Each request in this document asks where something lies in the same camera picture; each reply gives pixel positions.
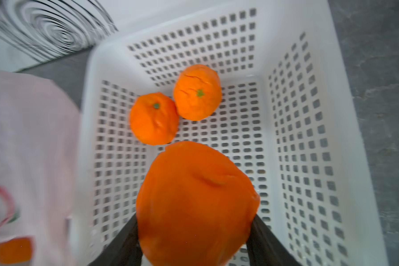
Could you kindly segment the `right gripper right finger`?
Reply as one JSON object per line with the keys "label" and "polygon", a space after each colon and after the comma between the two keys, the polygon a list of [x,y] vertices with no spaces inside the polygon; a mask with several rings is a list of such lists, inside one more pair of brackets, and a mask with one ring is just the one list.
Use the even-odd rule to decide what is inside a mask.
{"label": "right gripper right finger", "polygon": [[250,266],[301,266],[258,215],[253,219],[246,245]]}

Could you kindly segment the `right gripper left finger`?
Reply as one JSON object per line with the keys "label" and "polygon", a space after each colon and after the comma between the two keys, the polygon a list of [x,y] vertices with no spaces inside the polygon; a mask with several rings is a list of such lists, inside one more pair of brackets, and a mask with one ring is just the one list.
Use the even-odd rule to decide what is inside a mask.
{"label": "right gripper left finger", "polygon": [[136,215],[127,222],[111,243],[88,266],[141,266]]}

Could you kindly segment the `orange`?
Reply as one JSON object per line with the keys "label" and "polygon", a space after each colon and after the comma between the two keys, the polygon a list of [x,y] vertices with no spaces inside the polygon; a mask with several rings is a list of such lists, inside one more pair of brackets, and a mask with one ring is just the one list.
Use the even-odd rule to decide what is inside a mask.
{"label": "orange", "polygon": [[191,141],[168,145],[137,195],[141,250],[154,266],[223,266],[246,243],[259,204],[224,154]]}
{"label": "orange", "polygon": [[174,101],[161,92],[138,97],[130,110],[135,137],[147,145],[170,143],[178,131],[179,114]]}
{"label": "orange", "polygon": [[32,259],[33,245],[28,237],[14,238],[0,243],[0,263],[9,265],[27,262]]}
{"label": "orange", "polygon": [[202,64],[186,68],[175,84],[173,98],[178,114],[184,119],[200,121],[209,117],[222,101],[217,72]]}

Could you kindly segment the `white perforated plastic basket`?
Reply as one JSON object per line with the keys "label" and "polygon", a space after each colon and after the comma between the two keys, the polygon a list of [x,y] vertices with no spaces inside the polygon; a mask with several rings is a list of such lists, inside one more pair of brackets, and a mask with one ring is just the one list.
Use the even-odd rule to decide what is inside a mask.
{"label": "white perforated plastic basket", "polygon": [[214,69],[222,103],[175,141],[228,156],[258,216],[304,266],[388,264],[376,199],[327,1],[181,1],[119,26],[86,66],[70,244],[86,266],[135,213],[164,146],[138,141],[136,98],[172,95],[188,66]]}

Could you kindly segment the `pink printed plastic bag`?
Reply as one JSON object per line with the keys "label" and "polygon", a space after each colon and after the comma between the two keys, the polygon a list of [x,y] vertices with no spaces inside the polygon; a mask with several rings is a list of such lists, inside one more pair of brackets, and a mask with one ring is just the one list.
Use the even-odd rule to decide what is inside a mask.
{"label": "pink printed plastic bag", "polygon": [[80,112],[49,79],[0,71],[0,243],[29,238],[34,266],[71,266]]}

